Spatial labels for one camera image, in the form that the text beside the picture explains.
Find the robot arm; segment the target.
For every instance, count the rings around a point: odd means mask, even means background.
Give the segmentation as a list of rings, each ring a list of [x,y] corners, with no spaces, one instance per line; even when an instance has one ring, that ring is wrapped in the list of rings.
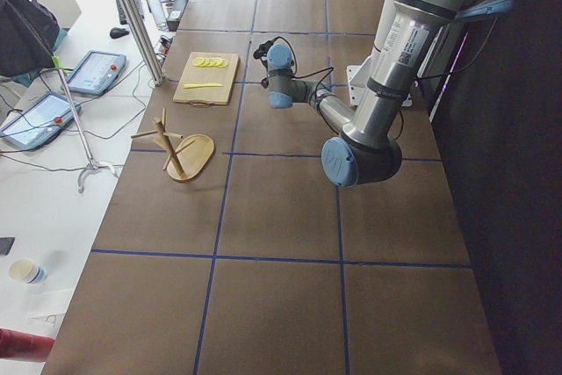
[[[388,132],[407,99],[439,30],[454,21],[494,18],[515,0],[385,0],[371,55],[362,65],[364,93],[350,109],[321,83],[299,80],[286,45],[270,44],[255,56],[267,68],[274,109],[307,103],[337,135],[325,142],[321,164],[337,186],[385,181],[400,168],[402,153]]]

